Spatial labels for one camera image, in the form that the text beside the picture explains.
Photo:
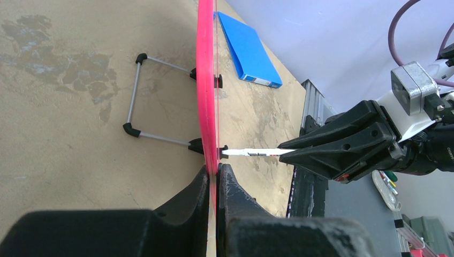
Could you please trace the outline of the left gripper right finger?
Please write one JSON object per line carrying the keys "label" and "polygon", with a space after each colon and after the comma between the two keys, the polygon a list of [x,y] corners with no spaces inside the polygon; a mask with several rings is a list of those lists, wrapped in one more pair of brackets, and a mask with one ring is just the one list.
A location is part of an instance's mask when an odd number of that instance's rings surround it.
{"label": "left gripper right finger", "polygon": [[365,228],[345,218],[279,218],[238,183],[230,164],[217,173],[217,256],[376,256]]}

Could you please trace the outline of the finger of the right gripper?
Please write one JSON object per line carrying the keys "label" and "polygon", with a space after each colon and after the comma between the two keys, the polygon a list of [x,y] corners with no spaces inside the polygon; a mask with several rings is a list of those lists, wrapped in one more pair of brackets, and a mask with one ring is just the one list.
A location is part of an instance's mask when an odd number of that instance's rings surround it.
{"label": "finger of the right gripper", "polygon": [[359,151],[333,146],[306,147],[284,154],[279,160],[325,179],[348,184],[374,170],[387,169],[403,156],[403,149],[395,140],[382,149],[372,147]]}
{"label": "finger of the right gripper", "polygon": [[363,100],[333,121],[308,134],[282,142],[278,148],[331,147],[359,151],[382,149],[396,140],[383,109],[376,101]]}

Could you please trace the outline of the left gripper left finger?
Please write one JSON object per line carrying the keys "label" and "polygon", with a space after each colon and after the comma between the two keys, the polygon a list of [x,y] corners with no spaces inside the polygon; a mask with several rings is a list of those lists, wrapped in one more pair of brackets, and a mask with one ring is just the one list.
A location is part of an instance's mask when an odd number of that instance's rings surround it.
{"label": "left gripper left finger", "polygon": [[205,256],[209,178],[192,182],[155,210],[47,210],[22,216],[1,256]]}

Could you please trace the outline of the black and white marker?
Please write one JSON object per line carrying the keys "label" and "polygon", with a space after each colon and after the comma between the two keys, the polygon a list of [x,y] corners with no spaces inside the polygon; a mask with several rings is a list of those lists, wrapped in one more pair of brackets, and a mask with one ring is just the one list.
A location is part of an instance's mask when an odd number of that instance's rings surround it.
{"label": "black and white marker", "polygon": [[244,149],[228,149],[224,154],[228,156],[281,156],[295,149],[280,149],[280,148],[244,148]]}

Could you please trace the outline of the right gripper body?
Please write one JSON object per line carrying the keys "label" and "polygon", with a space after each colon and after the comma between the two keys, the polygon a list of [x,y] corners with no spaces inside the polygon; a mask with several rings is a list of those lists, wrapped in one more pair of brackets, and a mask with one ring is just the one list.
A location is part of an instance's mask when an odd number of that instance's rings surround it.
{"label": "right gripper body", "polygon": [[453,172],[453,125],[437,124],[398,144],[404,156],[388,171],[415,176]]}

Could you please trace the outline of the pink-framed whiteboard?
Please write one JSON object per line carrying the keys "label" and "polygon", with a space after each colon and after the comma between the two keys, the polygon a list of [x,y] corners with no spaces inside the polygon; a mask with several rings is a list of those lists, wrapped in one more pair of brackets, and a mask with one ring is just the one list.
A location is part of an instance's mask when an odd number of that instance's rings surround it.
{"label": "pink-framed whiteboard", "polygon": [[196,34],[196,87],[199,125],[206,168],[210,177],[210,199],[217,212],[218,149],[216,146],[216,115],[214,98],[214,2],[198,1]]}

